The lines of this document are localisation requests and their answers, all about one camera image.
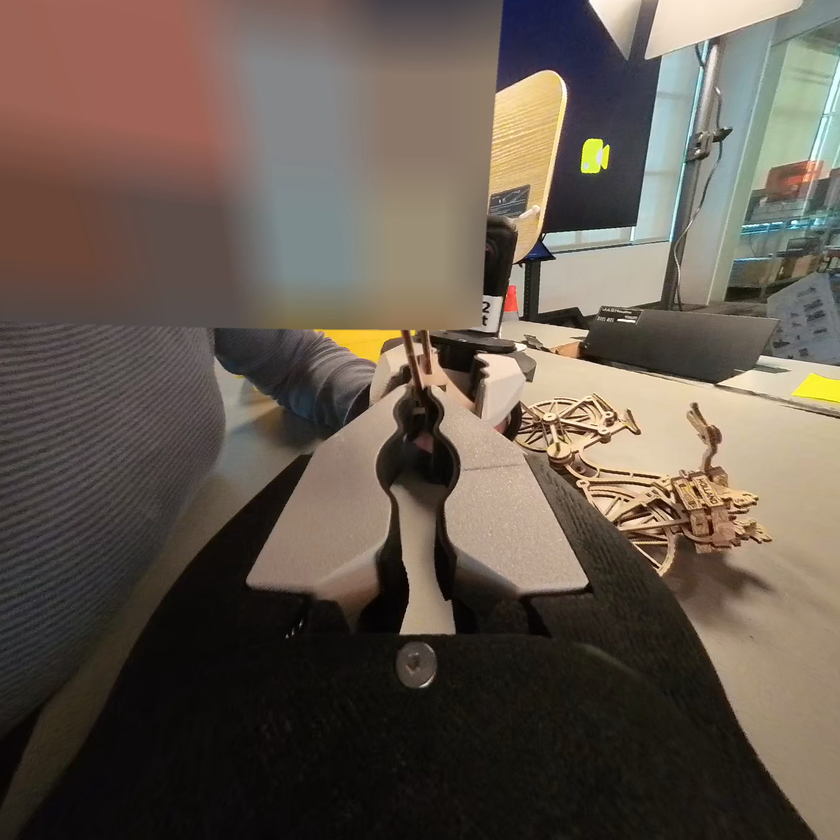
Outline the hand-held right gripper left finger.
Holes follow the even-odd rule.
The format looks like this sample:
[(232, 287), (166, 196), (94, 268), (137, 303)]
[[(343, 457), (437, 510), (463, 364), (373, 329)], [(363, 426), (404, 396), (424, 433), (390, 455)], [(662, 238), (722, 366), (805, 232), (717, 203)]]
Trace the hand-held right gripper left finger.
[(349, 624), (402, 624), (408, 602), (398, 506), (405, 421), (399, 385), (322, 443), (246, 577), (255, 591), (334, 602)]

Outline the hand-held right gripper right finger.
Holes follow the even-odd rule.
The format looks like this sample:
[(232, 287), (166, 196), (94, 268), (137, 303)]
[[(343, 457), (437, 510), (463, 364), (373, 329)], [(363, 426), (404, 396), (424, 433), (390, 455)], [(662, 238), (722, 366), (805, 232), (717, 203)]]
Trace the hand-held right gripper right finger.
[(582, 592), (589, 581), (520, 448), (427, 389), (434, 420), (435, 570), (444, 598), (475, 613), (502, 601)]

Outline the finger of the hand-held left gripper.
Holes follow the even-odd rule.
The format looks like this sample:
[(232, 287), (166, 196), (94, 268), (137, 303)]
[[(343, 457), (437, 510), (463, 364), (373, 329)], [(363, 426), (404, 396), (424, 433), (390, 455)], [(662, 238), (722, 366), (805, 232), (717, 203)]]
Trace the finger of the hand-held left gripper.
[(516, 354), (477, 354), (474, 404), (483, 421), (505, 421), (520, 402), (526, 376)]
[(397, 387), (412, 381), (405, 354), (382, 354), (376, 363), (370, 389), (370, 405), (377, 404)]

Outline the wooden model stand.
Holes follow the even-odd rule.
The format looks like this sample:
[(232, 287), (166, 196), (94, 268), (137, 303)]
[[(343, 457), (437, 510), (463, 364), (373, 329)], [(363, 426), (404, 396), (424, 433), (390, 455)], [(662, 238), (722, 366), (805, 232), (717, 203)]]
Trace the wooden model stand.
[(437, 412), (433, 390), (444, 392), (448, 378), (440, 367), (428, 330), (412, 332), (405, 329), (401, 331), (401, 339), (411, 375), (417, 411), (422, 412), (427, 423), (431, 424)]

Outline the person's left forearm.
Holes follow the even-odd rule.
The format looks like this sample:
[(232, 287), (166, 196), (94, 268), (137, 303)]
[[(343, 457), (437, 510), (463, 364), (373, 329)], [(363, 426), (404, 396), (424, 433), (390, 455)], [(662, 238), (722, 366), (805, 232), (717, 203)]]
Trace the person's left forearm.
[(217, 361), (279, 406), (336, 431), (370, 404), (375, 364), (310, 329), (214, 331)]

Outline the flat wooden parts sheet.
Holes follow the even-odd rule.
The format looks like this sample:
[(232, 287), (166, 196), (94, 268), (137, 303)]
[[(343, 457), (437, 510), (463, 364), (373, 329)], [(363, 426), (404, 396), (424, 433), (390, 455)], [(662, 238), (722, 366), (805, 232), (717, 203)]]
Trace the flat wooden parts sheet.
[(582, 360), (586, 358), (584, 338), (574, 337), (572, 341), (548, 345), (533, 335), (526, 334), (520, 342), (524, 349), (536, 350), (538, 352), (562, 356), (564, 358), (572, 358)]

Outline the wooden bicycle model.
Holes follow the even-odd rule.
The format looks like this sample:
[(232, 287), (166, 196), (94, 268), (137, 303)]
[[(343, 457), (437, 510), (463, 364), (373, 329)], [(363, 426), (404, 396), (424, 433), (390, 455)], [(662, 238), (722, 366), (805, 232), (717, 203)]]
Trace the wooden bicycle model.
[(670, 572), (684, 546), (696, 554), (719, 554), (746, 542), (772, 542), (749, 515), (759, 497), (731, 486), (727, 471), (716, 464), (722, 433), (698, 403), (689, 405), (686, 419), (703, 445), (700, 465), (672, 475), (598, 465), (588, 457), (589, 449), (610, 444), (622, 432), (642, 433), (630, 410), (620, 412), (596, 393), (520, 403), (519, 408), (516, 443), (544, 455), (659, 577)]

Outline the printed parts sheet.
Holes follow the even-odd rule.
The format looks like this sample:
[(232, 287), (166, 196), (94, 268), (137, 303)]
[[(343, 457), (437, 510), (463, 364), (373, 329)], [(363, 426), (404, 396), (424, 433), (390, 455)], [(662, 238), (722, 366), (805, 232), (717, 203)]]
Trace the printed parts sheet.
[(839, 275), (813, 272), (775, 292), (766, 316), (777, 321), (770, 347), (779, 359), (839, 365)]

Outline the light wooden rounded board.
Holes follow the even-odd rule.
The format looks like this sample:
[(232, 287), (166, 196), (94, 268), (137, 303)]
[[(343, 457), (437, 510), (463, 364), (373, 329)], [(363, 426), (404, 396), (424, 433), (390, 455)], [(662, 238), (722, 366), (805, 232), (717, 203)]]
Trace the light wooden rounded board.
[(554, 70), (540, 70), (495, 96), (488, 214), (518, 231), (513, 262), (543, 234), (568, 94)]

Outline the black flat case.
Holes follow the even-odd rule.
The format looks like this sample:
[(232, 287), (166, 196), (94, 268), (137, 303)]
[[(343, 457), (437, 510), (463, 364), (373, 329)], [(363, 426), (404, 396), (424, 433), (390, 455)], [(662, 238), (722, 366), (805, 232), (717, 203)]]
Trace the black flat case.
[(778, 324), (773, 318), (602, 307), (581, 353), (592, 361), (719, 384), (758, 363)]

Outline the dark screen with yellow logo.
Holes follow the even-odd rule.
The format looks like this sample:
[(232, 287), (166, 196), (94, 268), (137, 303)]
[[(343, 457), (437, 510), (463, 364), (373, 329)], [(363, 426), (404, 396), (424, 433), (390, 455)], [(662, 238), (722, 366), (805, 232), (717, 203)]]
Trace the dark screen with yellow logo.
[(589, 2), (503, 3), (497, 91), (541, 70), (566, 87), (546, 235), (636, 224), (659, 67), (624, 58)]

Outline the person's grey striped sweater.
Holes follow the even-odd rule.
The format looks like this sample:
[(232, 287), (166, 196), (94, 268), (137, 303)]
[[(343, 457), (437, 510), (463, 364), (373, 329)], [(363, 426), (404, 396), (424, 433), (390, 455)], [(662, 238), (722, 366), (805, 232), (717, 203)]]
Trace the person's grey striped sweater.
[(2, 322), (2, 735), (84, 658), (214, 466), (214, 331)]

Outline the grey metal stand pole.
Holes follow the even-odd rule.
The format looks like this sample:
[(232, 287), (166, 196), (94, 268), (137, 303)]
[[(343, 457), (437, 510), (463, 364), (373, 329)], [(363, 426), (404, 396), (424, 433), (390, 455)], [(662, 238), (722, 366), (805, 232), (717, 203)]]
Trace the grey metal stand pole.
[(660, 310), (672, 311), (681, 307), (681, 270), (688, 232), (697, 220), (711, 178), (718, 167), (718, 163), (712, 165), (705, 185), (700, 188), (702, 167), (713, 149), (720, 143), (718, 135), (721, 130), (719, 126), (721, 94), (718, 88), (718, 74), (723, 49), (722, 42), (723, 37), (717, 36), (710, 38), (704, 45), (695, 47), (699, 65), (697, 91), (681, 169), (665, 277), (658, 304)]

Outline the background storage shelving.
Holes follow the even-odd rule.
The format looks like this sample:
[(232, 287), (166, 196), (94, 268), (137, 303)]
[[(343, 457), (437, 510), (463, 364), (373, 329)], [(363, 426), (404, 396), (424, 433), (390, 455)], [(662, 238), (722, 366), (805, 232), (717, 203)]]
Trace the background storage shelving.
[(838, 167), (810, 159), (772, 166), (750, 194), (724, 300), (764, 302), (836, 264), (838, 231)]

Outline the white light panel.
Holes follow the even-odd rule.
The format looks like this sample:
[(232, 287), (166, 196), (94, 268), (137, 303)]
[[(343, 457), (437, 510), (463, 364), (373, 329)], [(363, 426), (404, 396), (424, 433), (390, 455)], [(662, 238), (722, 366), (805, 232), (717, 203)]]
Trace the white light panel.
[(626, 60), (651, 60), (781, 17), (802, 1), (590, 1)]

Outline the yellow sticky note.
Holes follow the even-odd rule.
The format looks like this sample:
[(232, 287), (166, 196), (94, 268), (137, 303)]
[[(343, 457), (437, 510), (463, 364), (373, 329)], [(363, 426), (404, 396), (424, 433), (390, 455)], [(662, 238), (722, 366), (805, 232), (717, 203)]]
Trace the yellow sticky note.
[(839, 385), (839, 379), (811, 373), (794, 389), (792, 395), (807, 400), (839, 404)]

